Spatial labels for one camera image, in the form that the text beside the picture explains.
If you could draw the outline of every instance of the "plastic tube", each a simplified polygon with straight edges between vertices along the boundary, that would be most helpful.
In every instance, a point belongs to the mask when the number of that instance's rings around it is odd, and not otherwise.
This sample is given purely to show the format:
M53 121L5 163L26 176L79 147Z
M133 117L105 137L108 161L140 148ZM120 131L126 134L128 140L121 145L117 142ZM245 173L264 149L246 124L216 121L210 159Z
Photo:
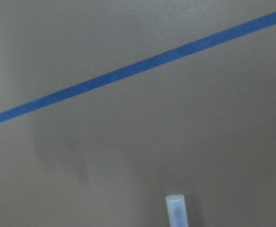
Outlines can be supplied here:
M184 195L169 195L166 204L170 227L189 227Z

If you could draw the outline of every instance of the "gray wall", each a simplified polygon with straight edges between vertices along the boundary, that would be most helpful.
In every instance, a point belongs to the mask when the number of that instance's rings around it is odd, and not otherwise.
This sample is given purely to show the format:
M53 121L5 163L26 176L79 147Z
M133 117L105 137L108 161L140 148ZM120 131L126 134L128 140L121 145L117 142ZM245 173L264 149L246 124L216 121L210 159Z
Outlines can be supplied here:
M0 0L0 112L276 0ZM276 26L0 124L0 227L276 227Z

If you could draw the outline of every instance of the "blue tape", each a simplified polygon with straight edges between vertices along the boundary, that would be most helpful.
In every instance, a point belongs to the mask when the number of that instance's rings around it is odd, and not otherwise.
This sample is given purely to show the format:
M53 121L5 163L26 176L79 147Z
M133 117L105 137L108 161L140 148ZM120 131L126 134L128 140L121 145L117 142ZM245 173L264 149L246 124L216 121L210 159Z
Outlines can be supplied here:
M0 123L272 25L276 25L276 12L6 110L0 113Z

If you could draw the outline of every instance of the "translucent tube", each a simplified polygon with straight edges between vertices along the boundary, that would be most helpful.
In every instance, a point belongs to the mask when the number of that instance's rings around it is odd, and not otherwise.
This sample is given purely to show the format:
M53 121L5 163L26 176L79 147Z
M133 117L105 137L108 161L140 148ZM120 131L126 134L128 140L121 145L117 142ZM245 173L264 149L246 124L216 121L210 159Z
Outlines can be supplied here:
M170 227L189 227L184 195L169 195L166 204Z

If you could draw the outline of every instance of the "blue painter's tape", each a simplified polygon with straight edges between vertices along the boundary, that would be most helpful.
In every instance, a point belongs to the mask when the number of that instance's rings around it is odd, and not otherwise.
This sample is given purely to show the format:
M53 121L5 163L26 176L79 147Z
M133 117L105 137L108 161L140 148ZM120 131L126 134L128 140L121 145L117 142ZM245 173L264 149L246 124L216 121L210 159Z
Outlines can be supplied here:
M276 25L276 12L4 111L0 123L272 25Z

